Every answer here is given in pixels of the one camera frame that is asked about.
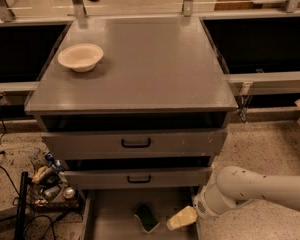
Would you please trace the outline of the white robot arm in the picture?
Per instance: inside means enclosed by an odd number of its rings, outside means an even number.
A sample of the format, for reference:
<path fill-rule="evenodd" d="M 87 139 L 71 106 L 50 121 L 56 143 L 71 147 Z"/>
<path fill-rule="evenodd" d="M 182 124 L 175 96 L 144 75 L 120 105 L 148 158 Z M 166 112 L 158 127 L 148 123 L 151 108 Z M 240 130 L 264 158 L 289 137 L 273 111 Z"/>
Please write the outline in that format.
<path fill-rule="evenodd" d="M 300 212 L 300 176 L 272 176 L 236 166 L 225 167 L 212 185 L 193 198 L 192 206 L 186 206 L 167 221 L 167 227 L 173 231 L 196 223 L 199 218 L 214 219 L 254 200 Z"/>

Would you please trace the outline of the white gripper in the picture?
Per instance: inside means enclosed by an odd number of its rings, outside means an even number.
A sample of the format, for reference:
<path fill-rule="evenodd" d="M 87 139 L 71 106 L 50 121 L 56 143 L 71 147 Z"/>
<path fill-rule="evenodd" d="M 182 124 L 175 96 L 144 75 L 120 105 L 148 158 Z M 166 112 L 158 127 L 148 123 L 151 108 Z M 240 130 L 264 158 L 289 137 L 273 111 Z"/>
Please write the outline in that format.
<path fill-rule="evenodd" d="M 193 206 L 194 208 L 186 206 L 177 214 L 173 215 L 167 221 L 168 229 L 173 231 L 191 225 L 196 222 L 197 215 L 203 220 L 210 220 L 218 217 L 218 214 L 208 206 L 205 198 L 201 194 L 194 197 Z"/>

